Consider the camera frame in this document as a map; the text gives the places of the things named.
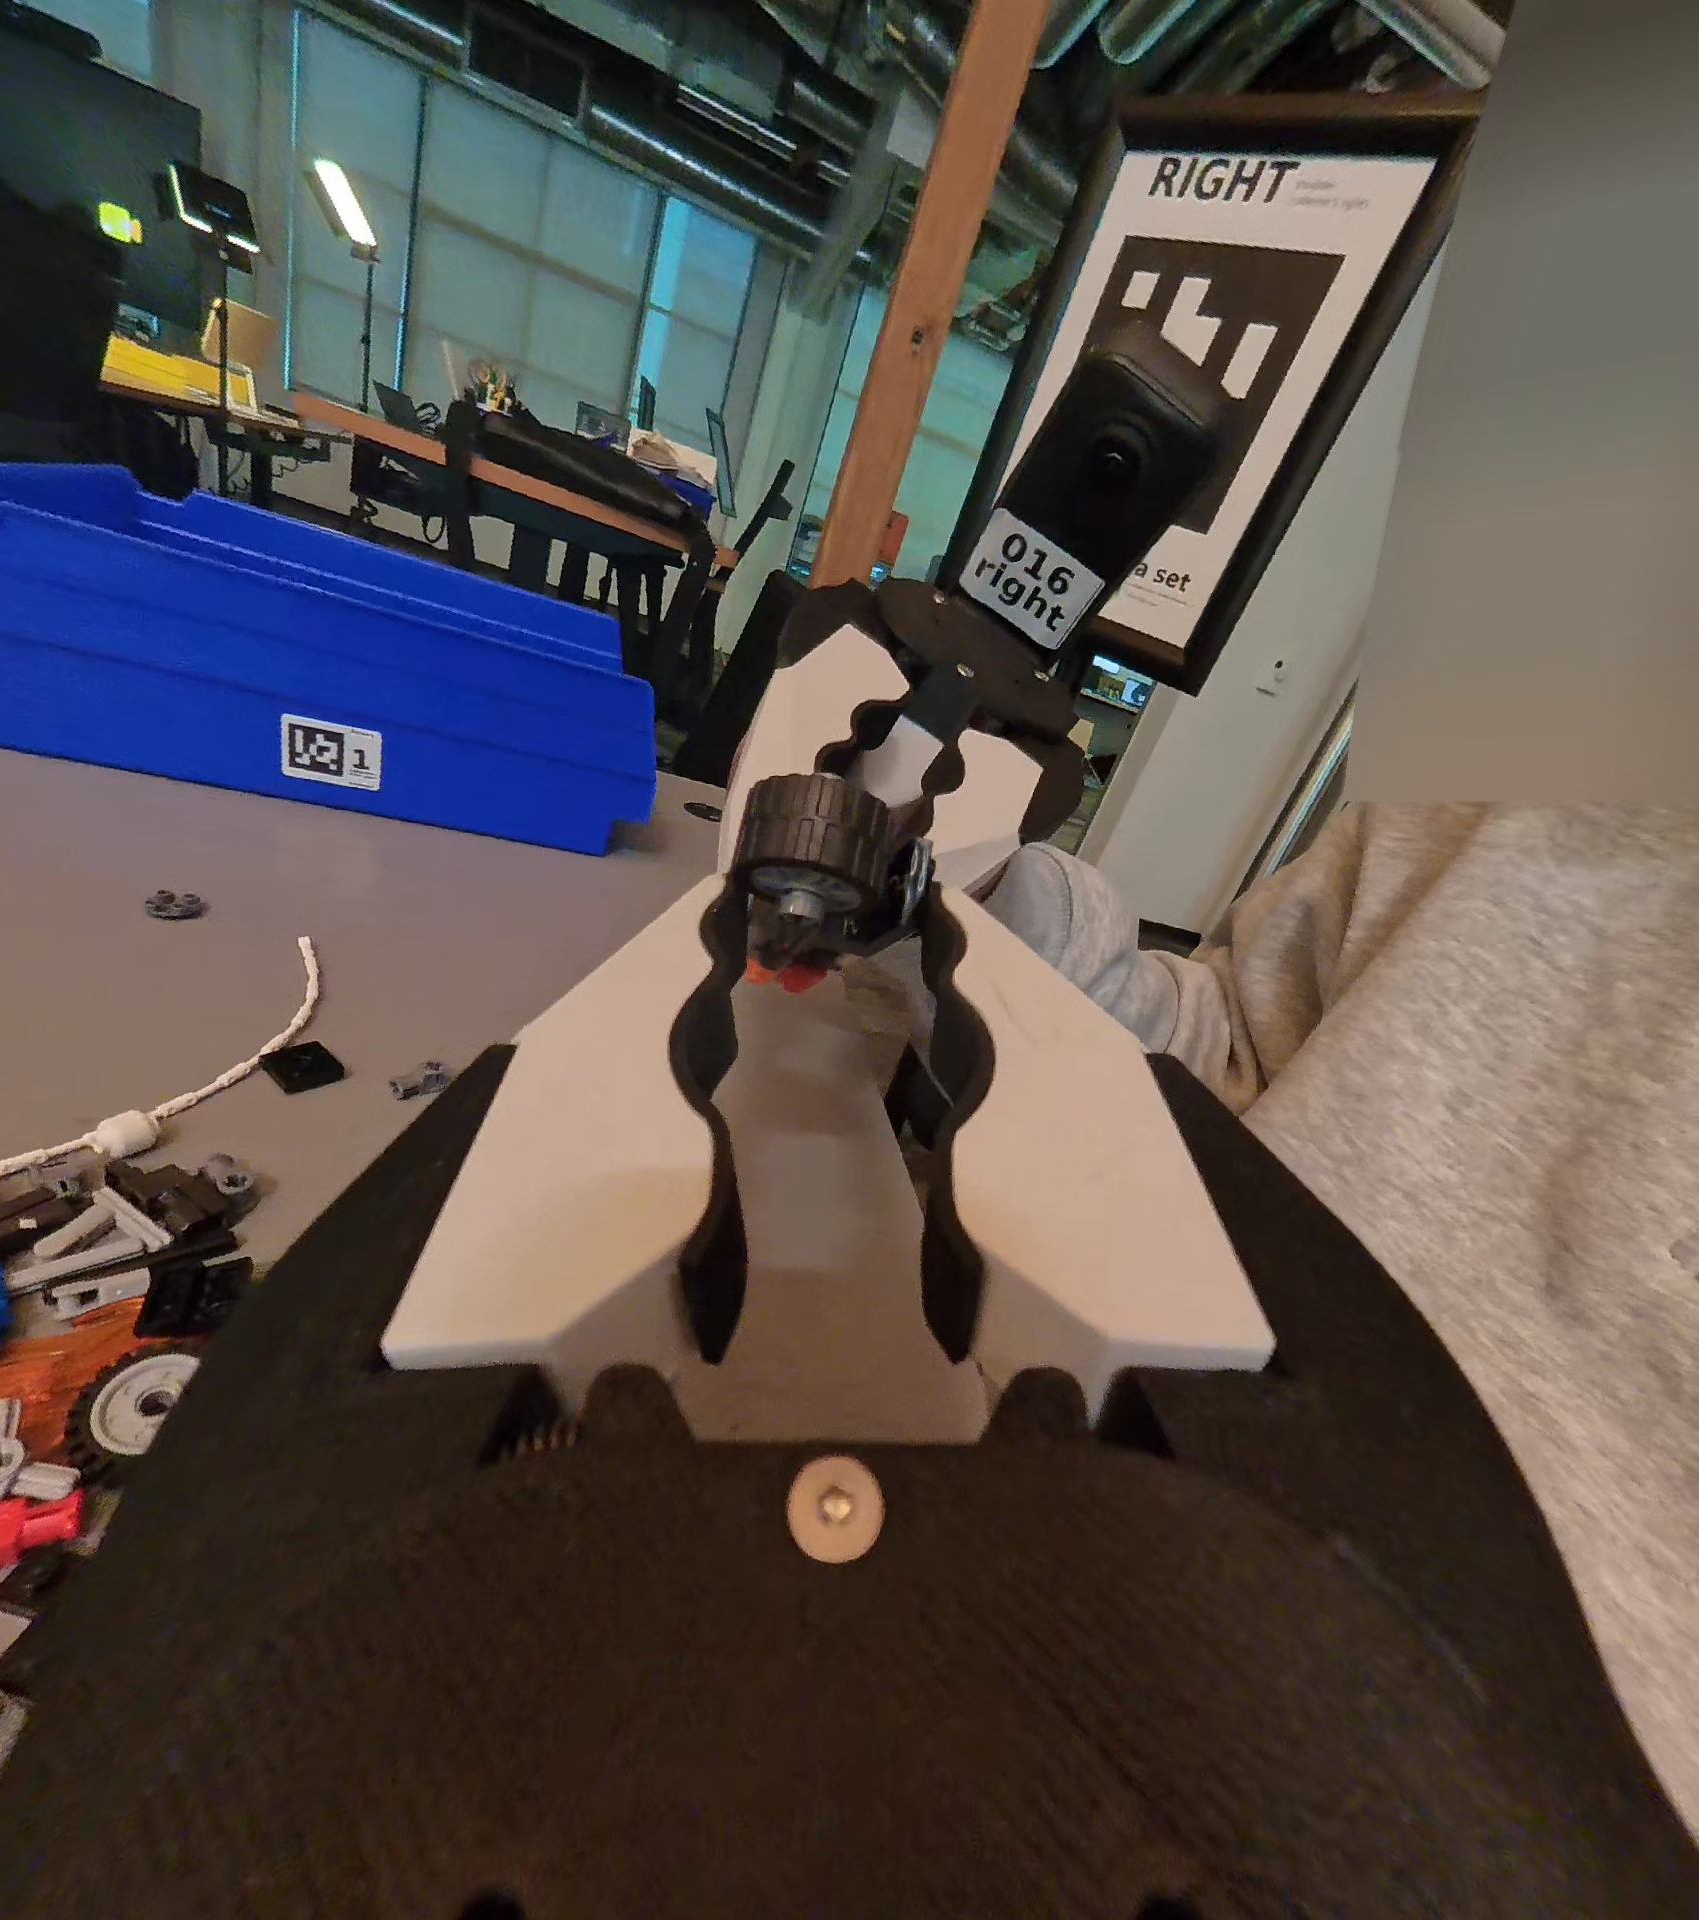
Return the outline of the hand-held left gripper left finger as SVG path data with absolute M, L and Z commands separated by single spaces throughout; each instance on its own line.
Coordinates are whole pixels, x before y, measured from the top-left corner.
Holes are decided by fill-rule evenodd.
M 393 1370 L 717 1366 L 745 1227 L 717 1088 L 745 899 L 704 877 L 528 1022 L 383 1328 Z

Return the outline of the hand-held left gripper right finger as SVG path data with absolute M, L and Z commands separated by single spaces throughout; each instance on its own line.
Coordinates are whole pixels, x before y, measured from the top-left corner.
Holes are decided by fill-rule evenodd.
M 1260 1373 L 1275 1336 L 1147 1047 L 968 893 L 928 890 L 924 1321 L 978 1373 Z

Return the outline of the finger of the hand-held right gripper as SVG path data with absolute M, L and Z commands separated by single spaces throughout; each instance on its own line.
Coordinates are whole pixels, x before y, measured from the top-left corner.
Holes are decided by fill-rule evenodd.
M 750 720 L 750 782 L 835 770 L 880 798 L 917 798 L 924 792 L 928 732 L 905 726 L 905 742 L 889 747 L 889 729 L 911 697 L 912 684 L 880 639 L 860 628 L 835 628 L 772 678 Z
M 964 897 L 981 897 L 1019 852 L 1048 773 L 1003 732 L 939 738 L 912 718 L 860 755 L 860 788 L 889 806 L 899 841 L 928 841 L 933 879 Z

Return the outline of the lego motorcycle model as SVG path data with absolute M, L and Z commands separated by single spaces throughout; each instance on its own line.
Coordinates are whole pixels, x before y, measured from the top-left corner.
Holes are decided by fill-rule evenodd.
M 786 995 L 899 951 L 933 905 L 933 798 L 885 803 L 826 770 L 763 777 L 740 803 L 727 899 L 740 913 L 740 974 Z

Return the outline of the pile of lego pieces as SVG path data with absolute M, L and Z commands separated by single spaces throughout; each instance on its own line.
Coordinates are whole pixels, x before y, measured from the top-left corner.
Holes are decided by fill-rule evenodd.
M 0 1583 L 48 1576 L 89 1550 L 109 1499 L 64 1462 L 64 1413 L 116 1359 L 150 1343 L 209 1344 L 258 1281 L 258 1165 L 61 1155 L 0 1179 Z

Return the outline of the person's right forearm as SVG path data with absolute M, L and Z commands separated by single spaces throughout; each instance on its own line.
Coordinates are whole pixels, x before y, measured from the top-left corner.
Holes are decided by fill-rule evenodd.
M 992 879 L 981 909 L 1149 1057 L 1191 1068 L 1232 1113 L 1256 1104 L 1264 1074 L 1232 1022 L 1228 974 L 1147 951 L 1137 909 L 1091 864 L 1027 842 Z

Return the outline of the black lego wheel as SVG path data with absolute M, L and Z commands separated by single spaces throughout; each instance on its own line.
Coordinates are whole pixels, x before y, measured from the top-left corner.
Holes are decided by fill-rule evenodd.
M 64 1413 L 64 1462 L 89 1492 L 141 1471 L 199 1366 L 199 1343 L 150 1343 L 79 1389 Z

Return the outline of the black office chair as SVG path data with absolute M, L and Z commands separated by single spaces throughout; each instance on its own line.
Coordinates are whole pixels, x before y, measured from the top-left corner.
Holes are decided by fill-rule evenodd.
M 671 773 L 730 788 L 740 732 L 763 701 L 766 678 L 774 672 L 774 635 L 786 608 L 791 589 L 772 582 L 757 582 L 753 599 L 740 599 L 745 623 L 667 766 Z

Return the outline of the framed marker sign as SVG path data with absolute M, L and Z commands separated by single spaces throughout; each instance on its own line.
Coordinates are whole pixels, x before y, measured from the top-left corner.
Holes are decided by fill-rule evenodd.
M 968 563 L 1066 369 L 1147 322 L 1221 396 L 1217 459 L 1062 650 L 1199 692 L 1457 221 L 1479 101 L 1228 95 L 1122 101 L 1039 282 L 970 485 Z

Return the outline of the background wooden desk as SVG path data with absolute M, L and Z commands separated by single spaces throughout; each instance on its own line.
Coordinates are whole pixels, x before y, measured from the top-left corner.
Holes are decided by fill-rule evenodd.
M 465 459 L 461 470 L 478 485 L 493 485 L 542 501 L 556 515 L 628 536 L 638 547 L 655 547 L 663 558 L 692 554 L 692 544 L 704 539 L 715 547 L 709 563 L 717 578 L 740 563 L 735 547 L 715 539 L 704 515 L 692 515 L 692 506 L 662 485 L 650 491 L 655 496 L 645 496 L 633 493 L 633 483 L 611 485 L 600 471 L 551 465 L 546 452 L 538 452 L 538 465 L 528 465 L 516 445 L 484 439 L 483 431 L 478 447 L 458 457 L 449 427 L 403 427 L 332 396 L 291 396 L 291 406 L 263 406 L 239 398 L 219 402 L 209 389 L 190 384 L 195 369 L 211 376 L 209 363 L 187 353 L 144 351 L 109 338 L 101 396 L 263 435 L 265 452 L 282 452 L 291 439 L 362 439 L 431 470 L 454 470 L 454 459 Z

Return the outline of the blue plastic bin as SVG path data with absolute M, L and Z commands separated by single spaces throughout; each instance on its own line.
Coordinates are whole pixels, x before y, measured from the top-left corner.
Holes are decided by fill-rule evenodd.
M 655 803 L 621 628 L 125 470 L 0 465 L 0 750 L 602 857 Z

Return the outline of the light panel on stand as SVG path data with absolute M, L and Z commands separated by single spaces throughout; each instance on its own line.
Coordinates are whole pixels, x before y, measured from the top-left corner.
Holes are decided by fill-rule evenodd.
M 305 169 L 305 179 L 333 238 L 351 247 L 355 267 L 362 270 L 361 410 L 369 415 L 372 396 L 375 396 L 375 295 L 380 295 L 383 242 L 341 162 L 313 154 Z

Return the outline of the wooden post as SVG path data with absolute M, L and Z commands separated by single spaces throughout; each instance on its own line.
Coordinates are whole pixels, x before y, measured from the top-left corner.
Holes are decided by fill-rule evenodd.
M 811 563 L 811 589 L 869 582 L 911 470 L 957 291 L 1027 88 L 1044 0 L 981 0 L 941 95 L 911 246 L 885 301 L 860 406 Z

